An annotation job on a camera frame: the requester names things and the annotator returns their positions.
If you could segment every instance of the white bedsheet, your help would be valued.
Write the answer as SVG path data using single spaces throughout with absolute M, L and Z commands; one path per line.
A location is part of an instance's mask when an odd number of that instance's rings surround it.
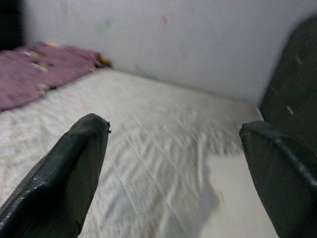
M 239 128 L 254 105 L 99 70 L 0 114 L 0 202 L 80 117 L 111 122 L 80 238 L 273 238 Z

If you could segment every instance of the white wall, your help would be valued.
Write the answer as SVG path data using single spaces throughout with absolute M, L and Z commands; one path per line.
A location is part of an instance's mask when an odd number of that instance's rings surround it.
M 99 50 L 116 68 L 258 103 L 317 0 L 25 0 L 27 43 Z

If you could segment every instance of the bed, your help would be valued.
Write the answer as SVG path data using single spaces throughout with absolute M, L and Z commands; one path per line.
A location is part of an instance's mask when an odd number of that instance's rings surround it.
M 241 148 L 253 104 L 98 69 L 0 114 L 0 203 L 82 116 L 111 122 L 80 238 L 274 238 Z

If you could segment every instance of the purple blanket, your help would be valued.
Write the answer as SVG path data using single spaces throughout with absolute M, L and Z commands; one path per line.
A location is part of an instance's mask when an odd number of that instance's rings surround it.
M 0 111 L 25 105 L 46 91 L 100 66 L 99 53 L 38 44 L 0 52 Z

